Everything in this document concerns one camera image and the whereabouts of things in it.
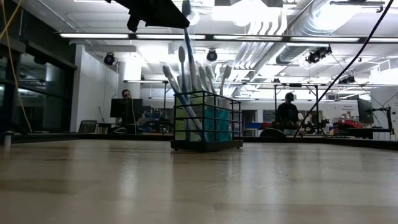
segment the security camera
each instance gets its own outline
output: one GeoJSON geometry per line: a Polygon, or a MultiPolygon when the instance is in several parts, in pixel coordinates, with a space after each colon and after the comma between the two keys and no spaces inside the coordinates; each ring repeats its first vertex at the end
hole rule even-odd
{"type": "Polygon", "coordinates": [[[216,50],[214,50],[214,49],[209,50],[209,52],[207,53],[207,60],[209,60],[211,62],[217,61],[216,50]]]}
{"type": "Polygon", "coordinates": [[[106,65],[115,65],[118,61],[116,60],[116,58],[114,57],[114,53],[113,52],[108,52],[106,53],[106,56],[104,58],[104,63],[106,65]]]}

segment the computer monitor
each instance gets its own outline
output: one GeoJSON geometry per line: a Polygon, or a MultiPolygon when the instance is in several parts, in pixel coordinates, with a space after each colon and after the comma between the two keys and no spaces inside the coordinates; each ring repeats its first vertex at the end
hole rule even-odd
{"type": "Polygon", "coordinates": [[[372,109],[372,103],[367,100],[362,100],[358,98],[358,113],[359,122],[361,123],[373,123],[373,113],[369,110],[372,109]]]}
{"type": "Polygon", "coordinates": [[[142,99],[112,99],[111,117],[121,118],[122,125],[135,124],[141,116],[142,99]]]}

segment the office chair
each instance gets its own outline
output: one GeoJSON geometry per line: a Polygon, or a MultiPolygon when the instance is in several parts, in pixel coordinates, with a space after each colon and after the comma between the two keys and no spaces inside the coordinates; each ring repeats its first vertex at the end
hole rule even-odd
{"type": "Polygon", "coordinates": [[[95,133],[97,128],[97,121],[81,121],[79,126],[79,133],[95,133]]]}

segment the toothbrush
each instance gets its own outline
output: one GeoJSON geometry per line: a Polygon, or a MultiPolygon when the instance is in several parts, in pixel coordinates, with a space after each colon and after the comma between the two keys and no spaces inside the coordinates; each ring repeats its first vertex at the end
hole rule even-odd
{"type": "MultiPolygon", "coordinates": [[[[191,2],[189,0],[182,1],[182,14],[187,17],[191,14],[192,7],[191,2]]],[[[195,60],[193,59],[193,50],[191,46],[191,42],[188,35],[188,29],[184,28],[184,40],[185,44],[187,45],[188,51],[188,63],[189,63],[189,70],[191,74],[191,82],[192,82],[192,89],[193,91],[199,90],[198,88],[198,81],[197,81],[197,70],[195,67],[195,60]]]]}
{"type": "Polygon", "coordinates": [[[208,82],[207,82],[207,79],[206,79],[206,72],[205,72],[205,69],[203,67],[199,67],[199,76],[200,76],[201,83],[202,83],[201,85],[203,86],[203,88],[206,91],[211,91],[210,87],[208,86],[208,82]]]}
{"type": "MultiPolygon", "coordinates": [[[[174,93],[175,94],[180,94],[180,91],[178,89],[178,84],[175,81],[175,79],[174,79],[174,77],[173,77],[173,75],[172,75],[172,73],[170,71],[170,68],[168,66],[164,65],[163,66],[163,72],[164,72],[165,77],[168,79],[170,85],[172,86],[174,93]]],[[[188,105],[188,102],[186,101],[186,99],[184,97],[182,97],[181,95],[177,95],[177,98],[182,103],[182,105],[188,105]]],[[[191,107],[187,106],[187,107],[184,107],[184,108],[185,108],[185,111],[189,114],[189,116],[191,118],[196,117],[196,114],[195,114],[195,112],[193,112],[191,107]]],[[[198,119],[195,118],[195,119],[193,119],[193,123],[194,123],[196,129],[201,131],[201,122],[198,119]]]]}
{"type": "Polygon", "coordinates": [[[206,76],[207,76],[207,79],[209,79],[211,91],[214,94],[217,94],[217,91],[216,91],[216,89],[214,88],[214,85],[213,85],[213,72],[211,71],[210,67],[208,67],[208,66],[206,66],[206,76]]]}
{"type": "Polygon", "coordinates": [[[178,59],[180,60],[181,63],[181,76],[182,76],[182,85],[181,85],[181,92],[182,93],[187,93],[187,80],[185,77],[185,69],[184,69],[184,63],[185,63],[185,51],[184,48],[180,46],[178,48],[178,59]]]}
{"type": "Polygon", "coordinates": [[[223,74],[223,79],[221,81],[221,86],[220,86],[220,95],[223,96],[223,90],[224,90],[224,82],[226,79],[229,78],[229,76],[231,75],[232,72],[232,68],[227,65],[223,74]]]}

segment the white toothbrush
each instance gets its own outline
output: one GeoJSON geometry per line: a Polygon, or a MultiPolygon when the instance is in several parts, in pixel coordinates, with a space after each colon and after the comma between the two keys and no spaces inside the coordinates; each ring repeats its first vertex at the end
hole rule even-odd
{"type": "MultiPolygon", "coordinates": [[[[180,91],[178,90],[178,85],[177,82],[175,81],[170,68],[168,66],[163,66],[163,72],[166,78],[168,79],[170,85],[173,88],[173,91],[175,94],[180,94],[180,91]]],[[[181,95],[177,95],[178,100],[182,103],[182,105],[189,105],[187,100],[182,97],[181,95]]],[[[189,117],[194,118],[196,117],[195,112],[193,112],[192,108],[189,106],[184,107],[185,111],[187,111],[189,117]]],[[[198,119],[193,119],[193,123],[195,124],[195,127],[197,130],[201,131],[201,122],[198,119]]]]}
{"type": "Polygon", "coordinates": [[[214,85],[213,85],[213,72],[211,71],[210,67],[208,67],[208,66],[206,66],[205,69],[206,69],[207,79],[209,79],[209,84],[210,84],[211,91],[214,94],[217,94],[217,91],[216,91],[216,89],[214,88],[214,85]]]}
{"type": "Polygon", "coordinates": [[[206,78],[206,71],[203,67],[199,67],[199,76],[201,80],[201,85],[206,91],[211,91],[210,87],[208,86],[207,78],[206,78]]]}
{"type": "Polygon", "coordinates": [[[184,69],[184,63],[185,63],[185,51],[184,48],[180,46],[178,48],[178,59],[180,60],[181,63],[181,76],[182,76],[182,85],[181,85],[181,92],[182,93],[187,93],[187,79],[185,77],[185,69],[184,69]]]}
{"type": "Polygon", "coordinates": [[[231,75],[232,68],[227,65],[223,74],[223,79],[221,81],[221,86],[220,86],[220,95],[223,96],[223,91],[224,91],[224,82],[229,76],[231,75]]]}

